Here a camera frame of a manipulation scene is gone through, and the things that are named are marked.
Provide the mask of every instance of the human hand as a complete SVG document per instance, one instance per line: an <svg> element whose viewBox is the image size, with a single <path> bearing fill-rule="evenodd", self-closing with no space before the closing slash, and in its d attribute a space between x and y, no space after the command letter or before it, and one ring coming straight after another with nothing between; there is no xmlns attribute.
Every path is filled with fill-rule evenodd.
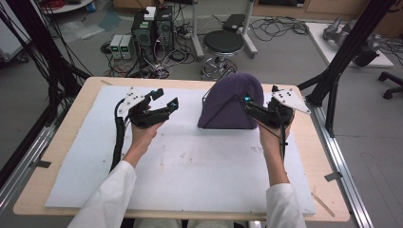
<svg viewBox="0 0 403 228"><path fill-rule="evenodd" d="M136 167L140 158L148 150L148 146L151 144L152 140L157 135L157 129L160 128L160 126L162 125L163 123L157 123L146 129L141 129L132 123L131 145L124 156L124 160L133 165L133 167Z"/></svg>

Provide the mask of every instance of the black stool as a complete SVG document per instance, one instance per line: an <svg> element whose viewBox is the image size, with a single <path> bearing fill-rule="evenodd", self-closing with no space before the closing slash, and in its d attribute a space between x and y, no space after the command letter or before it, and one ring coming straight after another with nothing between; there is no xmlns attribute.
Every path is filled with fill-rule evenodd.
<svg viewBox="0 0 403 228"><path fill-rule="evenodd" d="M203 47L217 57L209 58L202 65L201 79L207 77L217 80L227 72L237 71L237 65L227 57L237 55L242 50L240 35L227 30L212 31L204 36Z"/></svg>

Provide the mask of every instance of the human arm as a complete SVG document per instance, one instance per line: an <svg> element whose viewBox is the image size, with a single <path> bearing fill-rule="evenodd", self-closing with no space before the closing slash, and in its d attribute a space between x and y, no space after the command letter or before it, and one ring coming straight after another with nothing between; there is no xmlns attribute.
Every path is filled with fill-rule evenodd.
<svg viewBox="0 0 403 228"><path fill-rule="evenodd" d="M139 129L132 125L132 143L123 160L86 201L69 228L121 226L134 190L136 180L134 168L162 124L158 123L147 129Z"/></svg>
<svg viewBox="0 0 403 228"><path fill-rule="evenodd" d="M291 125L286 128L286 137L290 134L290 128ZM267 227L306 227L294 187L288 180L281 159L279 130L259 123L259 131L271 186L266 191Z"/></svg>

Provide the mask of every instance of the wrist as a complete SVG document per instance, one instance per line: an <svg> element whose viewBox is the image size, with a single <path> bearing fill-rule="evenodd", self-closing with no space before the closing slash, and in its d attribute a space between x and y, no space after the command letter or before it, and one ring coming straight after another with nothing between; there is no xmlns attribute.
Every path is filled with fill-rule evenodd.
<svg viewBox="0 0 403 228"><path fill-rule="evenodd" d="M140 149L130 147L123 160L129 162L135 168L143 154Z"/></svg>

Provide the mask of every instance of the white mounting bracket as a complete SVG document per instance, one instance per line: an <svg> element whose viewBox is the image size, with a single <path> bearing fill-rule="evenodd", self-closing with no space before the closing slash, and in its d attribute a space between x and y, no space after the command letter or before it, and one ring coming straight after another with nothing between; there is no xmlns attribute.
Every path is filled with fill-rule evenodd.
<svg viewBox="0 0 403 228"><path fill-rule="evenodd" d="M119 108L119 113L122 114L126 112L128 109L133 107L134 105L142 102L144 100L144 95L131 87L128 93L126 94L124 102L121 104Z"/></svg>
<svg viewBox="0 0 403 228"><path fill-rule="evenodd" d="M282 105L291 107L306 114L311 114L311 110L306 104L299 98L299 96L290 89L283 89L272 93L273 97L278 100Z"/></svg>

